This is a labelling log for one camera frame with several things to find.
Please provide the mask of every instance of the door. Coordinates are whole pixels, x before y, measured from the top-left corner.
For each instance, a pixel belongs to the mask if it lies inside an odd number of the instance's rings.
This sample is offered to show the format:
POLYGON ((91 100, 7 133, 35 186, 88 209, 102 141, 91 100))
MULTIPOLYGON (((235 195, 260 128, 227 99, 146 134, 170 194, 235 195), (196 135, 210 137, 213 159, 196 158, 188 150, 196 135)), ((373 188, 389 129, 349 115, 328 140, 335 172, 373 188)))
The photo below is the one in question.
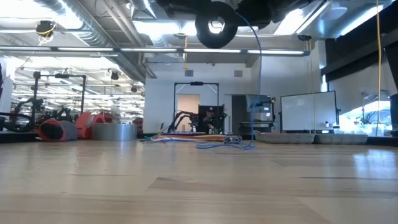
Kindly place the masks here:
MULTIPOLYGON (((192 113, 198 113, 200 104, 200 95, 199 94, 178 94, 177 95, 177 110, 179 111, 187 111, 192 113)), ((183 125, 185 126, 185 131, 191 131, 191 126, 189 125, 191 121, 189 118, 184 118, 179 126, 177 127, 177 131, 182 131, 183 125)))

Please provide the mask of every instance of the cable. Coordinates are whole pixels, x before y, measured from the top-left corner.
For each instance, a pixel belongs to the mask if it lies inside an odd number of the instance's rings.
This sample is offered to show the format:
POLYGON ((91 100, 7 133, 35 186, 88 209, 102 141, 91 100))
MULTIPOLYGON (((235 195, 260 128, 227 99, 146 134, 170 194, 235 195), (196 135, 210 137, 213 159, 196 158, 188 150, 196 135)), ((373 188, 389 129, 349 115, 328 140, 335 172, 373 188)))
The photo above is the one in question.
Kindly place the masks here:
MULTIPOLYGON (((47 39, 47 37, 50 35, 50 33, 55 29, 55 27, 57 26, 57 23, 51 28, 51 29, 49 29, 48 31, 45 31, 45 32, 37 32, 36 31, 36 33, 37 34, 45 34, 45 37, 44 37, 44 40, 46 40, 47 39)), ((50 41, 48 41, 48 40, 46 40, 46 41, 44 41, 44 40, 42 40, 42 41, 40 41, 40 37, 39 37, 39 44, 38 44, 38 47, 40 47, 41 45, 43 45, 43 44, 46 44, 46 43, 48 43, 48 42, 50 42, 50 41)), ((32 58, 32 56, 34 55, 36 53, 36 51, 33 51, 32 52, 32 54, 26 59, 26 61, 19 67, 19 68, 17 68, 16 70, 15 70, 15 72, 14 73, 16 73, 16 72, 18 72, 18 70, 20 70, 29 60, 30 60, 30 58, 32 58)))
POLYGON ((211 148, 215 148, 215 147, 222 147, 222 146, 232 146, 232 147, 236 147, 238 149, 243 149, 243 150, 251 150, 251 149, 255 149, 255 146, 252 146, 253 140, 254 140, 254 105, 257 104, 257 102, 259 101, 259 97, 261 94, 261 70, 262 70, 262 52, 261 52, 261 43, 260 43, 260 39, 257 36, 256 31, 254 30, 253 26, 250 25, 250 22, 245 19, 242 15, 240 15, 239 13, 235 12, 236 15, 238 15, 249 27, 250 29, 253 31, 253 34, 256 36, 256 40, 257 40, 257 44, 259 46, 259 51, 260 51, 260 66, 259 66, 259 81, 258 81, 258 97, 257 100, 254 102, 254 104, 252 105, 252 111, 251 111, 251 120, 250 120, 250 129, 251 129, 251 140, 249 142, 249 144, 245 144, 242 142, 242 147, 239 146, 233 146, 230 144, 205 144, 205 145, 201 145, 201 144, 197 144, 196 148, 198 149, 211 149, 211 148))
MULTIPOLYGON (((312 51, 312 40, 310 40, 310 52, 312 51)), ((312 91, 312 104, 313 104, 313 133, 317 134, 317 111, 315 109, 315 94, 313 90, 313 70, 312 70, 312 57, 310 55, 310 69, 311 69, 311 91, 312 91)))
POLYGON ((377 124, 376 124, 376 137, 379 132, 380 122, 380 92, 381 92, 381 38, 380 38, 380 13, 379 13, 379 0, 376 0, 376 19, 377 19, 377 46, 379 48, 379 86, 378 86, 378 98, 377 98, 377 124))

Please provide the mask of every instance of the wall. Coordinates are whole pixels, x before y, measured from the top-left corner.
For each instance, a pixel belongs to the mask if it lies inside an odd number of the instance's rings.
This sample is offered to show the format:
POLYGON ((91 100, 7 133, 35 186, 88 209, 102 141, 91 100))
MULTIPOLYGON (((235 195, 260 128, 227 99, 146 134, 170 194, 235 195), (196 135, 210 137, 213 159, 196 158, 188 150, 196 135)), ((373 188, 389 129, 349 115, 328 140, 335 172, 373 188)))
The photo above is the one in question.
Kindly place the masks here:
MULTIPOLYGON (((318 42, 308 57, 263 57, 261 71, 261 94, 276 98, 275 103, 275 132, 279 132, 280 97, 319 92, 321 86, 320 61, 318 42)), ((254 88, 258 93, 259 61, 251 71, 254 88)))
MULTIPOLYGON (((251 81, 251 69, 245 64, 188 64, 194 70, 193 77, 185 77, 183 64, 166 65, 164 63, 151 64, 150 68, 158 79, 146 80, 144 132, 156 133, 160 124, 169 125, 173 118, 173 100, 175 82, 213 82, 220 84, 220 105, 225 104, 225 113, 232 109, 232 94, 254 93, 251 81), (235 78, 234 71, 242 70, 243 77, 235 78)), ((217 105, 217 94, 209 86, 184 86, 178 94, 200 94, 201 105, 217 105)), ((229 130, 226 121, 225 129, 229 130)))
POLYGON ((10 113, 11 110, 11 98, 12 98, 12 88, 14 87, 15 78, 15 63, 9 58, 0 58, 0 63, 2 66, 2 93, 0 99, 0 112, 10 113))
MULTIPOLYGON (((377 94, 379 83, 379 66, 371 65, 364 70, 329 82, 329 89, 336 90, 337 108, 340 114, 362 106, 361 92, 369 95, 377 94)), ((390 95, 397 93, 388 61, 382 63, 381 89, 388 90, 390 95)))
MULTIPOLYGON (((232 95, 258 94, 259 61, 252 68, 245 64, 188 64, 194 70, 193 77, 185 77, 183 64, 153 63, 150 68, 158 79, 146 80, 144 110, 144 132, 156 133, 160 124, 169 125, 173 115, 174 82, 217 82, 220 83, 220 105, 225 104, 228 115, 232 110, 232 95), (242 78, 234 78, 234 70, 242 70, 242 78)), ((263 57, 261 70, 261 94, 276 97, 275 115, 279 122, 280 97, 320 91, 319 52, 315 50, 308 57, 263 57), (312 58, 313 78, 310 75, 312 58)), ((201 94, 201 105, 216 105, 216 93, 208 86, 185 86, 179 94, 201 94)), ((227 118, 225 130, 232 130, 227 118)))

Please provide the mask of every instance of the gray bin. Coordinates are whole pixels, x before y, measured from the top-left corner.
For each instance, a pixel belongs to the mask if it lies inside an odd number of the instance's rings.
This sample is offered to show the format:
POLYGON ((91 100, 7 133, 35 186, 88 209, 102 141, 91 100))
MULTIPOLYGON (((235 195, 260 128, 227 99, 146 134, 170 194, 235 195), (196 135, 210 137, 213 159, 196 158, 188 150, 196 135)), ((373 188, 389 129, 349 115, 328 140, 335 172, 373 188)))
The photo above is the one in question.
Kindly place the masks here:
POLYGON ((257 141, 271 144, 312 144, 314 137, 314 134, 256 134, 257 141))
POLYGON ((93 124, 93 140, 131 141, 137 139, 135 124, 93 124))
POLYGON ((366 144, 366 134, 317 134, 317 144, 366 144))

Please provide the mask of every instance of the tire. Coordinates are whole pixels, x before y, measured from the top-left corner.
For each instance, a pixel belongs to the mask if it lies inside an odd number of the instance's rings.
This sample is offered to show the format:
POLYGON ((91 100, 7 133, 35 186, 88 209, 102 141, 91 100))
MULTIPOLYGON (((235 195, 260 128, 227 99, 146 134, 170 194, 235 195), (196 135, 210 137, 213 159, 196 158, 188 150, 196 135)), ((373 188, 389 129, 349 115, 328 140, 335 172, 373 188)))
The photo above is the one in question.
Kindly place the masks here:
POLYGON ((219 49, 230 43, 238 31, 238 26, 233 22, 235 12, 231 6, 219 1, 211 3, 210 10, 197 15, 195 20, 197 37, 204 46, 219 49), (208 27, 209 21, 214 17, 222 17, 225 21, 224 29, 219 34, 210 32, 208 27))

